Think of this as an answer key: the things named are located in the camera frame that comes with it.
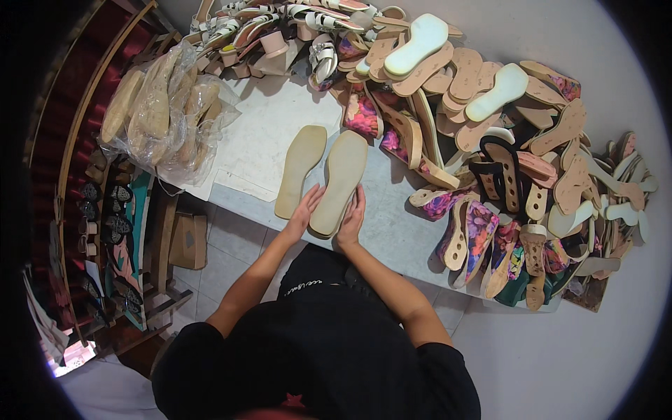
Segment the cardboard box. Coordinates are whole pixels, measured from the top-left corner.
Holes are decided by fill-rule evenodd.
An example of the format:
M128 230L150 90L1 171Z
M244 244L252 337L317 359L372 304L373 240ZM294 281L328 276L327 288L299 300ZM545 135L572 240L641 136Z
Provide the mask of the cardboard box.
M206 266L208 221L205 216L175 214L168 262L179 267L202 269Z

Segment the person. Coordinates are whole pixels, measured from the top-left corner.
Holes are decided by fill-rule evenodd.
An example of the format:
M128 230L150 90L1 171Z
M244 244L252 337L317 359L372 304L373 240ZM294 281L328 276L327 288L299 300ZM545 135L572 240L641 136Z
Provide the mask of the person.
M431 304L360 245L361 185L336 235L343 255L308 244L278 299L259 303L324 191L308 191L218 309L159 360L153 391L169 419L480 418L462 354Z

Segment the clear plastic bag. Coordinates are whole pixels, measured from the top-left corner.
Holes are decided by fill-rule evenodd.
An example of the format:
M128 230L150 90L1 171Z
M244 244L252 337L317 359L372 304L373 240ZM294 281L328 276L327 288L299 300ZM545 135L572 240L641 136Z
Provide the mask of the clear plastic bag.
M204 181L221 129L241 113L235 108L240 98L226 84L197 76L196 57L191 44L180 42L124 76L103 119L103 151L126 153L170 183Z
M184 106L182 145L160 164L160 175L171 183L200 185L209 174L222 129L238 118L240 98L220 79L196 79Z

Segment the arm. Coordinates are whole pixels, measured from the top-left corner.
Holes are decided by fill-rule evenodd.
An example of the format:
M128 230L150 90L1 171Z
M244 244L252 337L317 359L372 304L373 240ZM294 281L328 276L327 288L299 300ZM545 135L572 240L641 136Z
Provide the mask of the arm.
M310 215L324 193L324 187L319 188L317 184L306 193L282 232L271 242L259 259L231 285L217 310L206 319L206 322L217 328L224 338L228 336L243 314L261 302L280 262L287 250L301 239L310 221Z
M414 285L369 254L359 242L366 198L361 185L345 209L338 245L385 305L401 320L415 347L425 343L452 346L452 340L431 304Z

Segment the paper sheet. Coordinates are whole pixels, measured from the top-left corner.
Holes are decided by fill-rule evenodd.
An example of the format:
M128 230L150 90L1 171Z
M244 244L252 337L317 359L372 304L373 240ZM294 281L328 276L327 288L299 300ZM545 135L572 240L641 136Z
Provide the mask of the paper sheet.
M328 92L315 92L297 76L267 75L227 80L242 102L241 115L224 128L210 174L200 187L180 186L208 200L213 183L271 202L278 196L285 155L296 133L319 125L330 136L340 129L341 106Z

